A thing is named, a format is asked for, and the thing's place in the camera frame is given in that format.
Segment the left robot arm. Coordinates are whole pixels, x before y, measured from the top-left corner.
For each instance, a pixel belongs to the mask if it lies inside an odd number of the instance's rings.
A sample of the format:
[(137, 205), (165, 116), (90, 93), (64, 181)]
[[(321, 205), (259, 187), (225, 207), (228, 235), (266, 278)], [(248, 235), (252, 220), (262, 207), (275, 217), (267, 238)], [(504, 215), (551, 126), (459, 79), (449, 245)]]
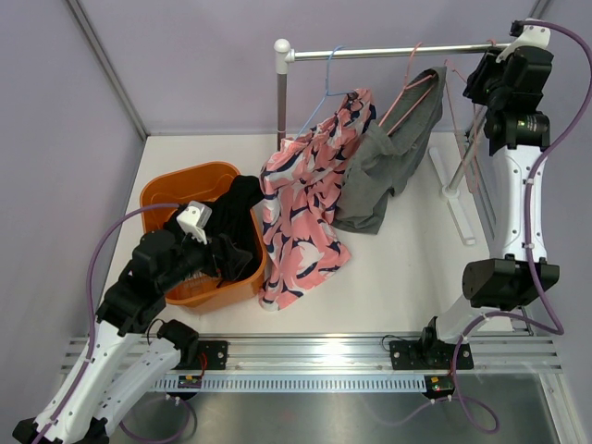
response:
[(166, 295), (197, 272), (237, 279), (252, 260), (221, 235), (207, 243), (159, 229), (141, 237), (101, 302), (88, 341), (45, 409), (18, 422), (20, 443), (106, 443), (128, 410), (167, 371), (204, 370), (199, 334), (166, 321), (143, 356), (123, 375), (120, 363), (166, 306)]

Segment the grey shorts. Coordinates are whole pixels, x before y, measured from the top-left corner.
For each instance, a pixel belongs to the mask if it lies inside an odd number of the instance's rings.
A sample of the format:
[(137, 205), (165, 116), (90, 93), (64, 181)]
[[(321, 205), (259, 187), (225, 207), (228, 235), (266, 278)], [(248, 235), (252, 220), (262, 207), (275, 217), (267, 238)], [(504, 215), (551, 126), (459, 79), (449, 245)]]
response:
[(334, 228), (378, 233), (389, 199), (403, 193), (442, 118), (446, 78), (444, 66), (422, 71), (393, 109), (370, 123), (344, 173)]

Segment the pink hanger of black shorts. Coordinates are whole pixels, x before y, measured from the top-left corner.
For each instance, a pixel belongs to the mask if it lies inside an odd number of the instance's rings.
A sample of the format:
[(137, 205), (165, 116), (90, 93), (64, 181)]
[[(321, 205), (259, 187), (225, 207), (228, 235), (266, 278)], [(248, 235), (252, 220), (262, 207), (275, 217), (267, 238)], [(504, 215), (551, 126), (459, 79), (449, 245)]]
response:
[(462, 169), (462, 176), (466, 181), (466, 185), (468, 191), (471, 194), (475, 194), (479, 190), (479, 179), (476, 176), (472, 178), (469, 177), (469, 173), (472, 167), (477, 167), (477, 161), (475, 159), (475, 154), (470, 154), (467, 160), (464, 157), (468, 154), (469, 148), (475, 141), (479, 138), (480, 130), (477, 128), (477, 108), (473, 105), (473, 113), (472, 113), (472, 127), (465, 132), (459, 130), (459, 127), (456, 122), (456, 116), (454, 111), (454, 105), (452, 102), (452, 94), (451, 88), (449, 86), (449, 82), (445, 81), (445, 92), (447, 95), (447, 101), (450, 110), (450, 117), (453, 126), (453, 134), (455, 138), (455, 142), (457, 144), (459, 155), (461, 156), (461, 169)]

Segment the pink navy patterned shorts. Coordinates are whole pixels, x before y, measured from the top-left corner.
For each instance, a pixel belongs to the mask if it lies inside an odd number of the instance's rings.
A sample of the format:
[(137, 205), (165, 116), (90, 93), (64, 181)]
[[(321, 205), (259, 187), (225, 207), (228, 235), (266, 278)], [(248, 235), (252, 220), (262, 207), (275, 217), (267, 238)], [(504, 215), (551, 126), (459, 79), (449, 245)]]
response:
[(263, 241), (271, 271), (258, 299), (266, 310), (287, 308), (350, 260), (332, 222), (348, 163), (375, 117), (370, 90), (348, 92), (331, 117), (282, 140), (263, 165)]

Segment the black shorts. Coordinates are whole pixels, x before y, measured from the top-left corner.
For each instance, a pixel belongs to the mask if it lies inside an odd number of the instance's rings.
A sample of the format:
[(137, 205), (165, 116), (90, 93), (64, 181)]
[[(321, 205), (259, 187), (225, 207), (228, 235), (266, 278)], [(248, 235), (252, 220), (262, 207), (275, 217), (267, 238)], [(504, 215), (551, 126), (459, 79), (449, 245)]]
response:
[[(240, 280), (252, 275), (261, 264), (261, 260), (257, 256), (257, 242), (255, 240), (251, 210), (262, 199), (263, 194), (257, 177), (237, 176), (232, 180), (228, 191), (215, 201), (206, 204), (212, 209), (212, 214), (205, 226), (207, 240), (225, 233), (231, 237), (237, 248), (253, 254), (253, 259), (241, 274)], [(164, 230), (171, 232), (175, 236), (175, 240), (180, 244), (183, 254), (188, 257), (192, 269), (199, 271), (198, 268), (202, 260), (199, 250), (201, 243), (186, 235), (176, 221), (176, 216), (185, 207), (185, 205), (182, 205), (180, 209), (175, 211), (164, 224)]]

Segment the blue wire hanger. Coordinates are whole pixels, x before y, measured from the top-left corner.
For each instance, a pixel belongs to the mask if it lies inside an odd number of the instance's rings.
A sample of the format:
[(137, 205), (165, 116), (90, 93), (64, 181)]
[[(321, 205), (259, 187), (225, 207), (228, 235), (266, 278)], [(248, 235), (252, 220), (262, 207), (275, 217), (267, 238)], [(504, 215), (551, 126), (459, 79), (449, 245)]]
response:
[(350, 90), (350, 91), (332, 92), (331, 91), (331, 86), (330, 86), (330, 70), (331, 70), (332, 61), (333, 61), (333, 59), (335, 57), (335, 54), (338, 51), (340, 51), (340, 50), (344, 50), (345, 48), (346, 48), (345, 45), (338, 45), (338, 46), (336, 46), (331, 51), (330, 55), (327, 57), (326, 75), (325, 75), (325, 84), (324, 84), (324, 93), (323, 93), (323, 96), (321, 97), (321, 100), (319, 101), (319, 103), (315, 107), (314, 111), (306, 119), (305, 123), (302, 125), (302, 127), (300, 128), (300, 130), (298, 131), (298, 133), (295, 135), (295, 139), (300, 138), (304, 134), (304, 132), (307, 129), (310, 128), (310, 124), (315, 119), (315, 116), (318, 114), (319, 110), (323, 107), (323, 105), (324, 105), (324, 103), (325, 103), (325, 101), (326, 101), (327, 98), (329, 98), (329, 97), (336, 97), (336, 96), (342, 96), (342, 95), (348, 95), (348, 94), (352, 93), (352, 90)]

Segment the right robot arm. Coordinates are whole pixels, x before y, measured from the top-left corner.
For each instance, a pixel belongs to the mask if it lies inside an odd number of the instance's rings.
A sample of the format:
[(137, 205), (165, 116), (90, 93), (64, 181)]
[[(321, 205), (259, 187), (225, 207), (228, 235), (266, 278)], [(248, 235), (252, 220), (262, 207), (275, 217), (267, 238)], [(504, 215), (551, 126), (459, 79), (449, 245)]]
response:
[(467, 325), (511, 313), (559, 280), (541, 234), (541, 186), (549, 118), (537, 107), (552, 69), (551, 52), (532, 45), (489, 49), (467, 78), (464, 97), (486, 108), (485, 136), (499, 187), (494, 243), (486, 260), (466, 265), (462, 296), (423, 329), (413, 363), (450, 368), (462, 357)]

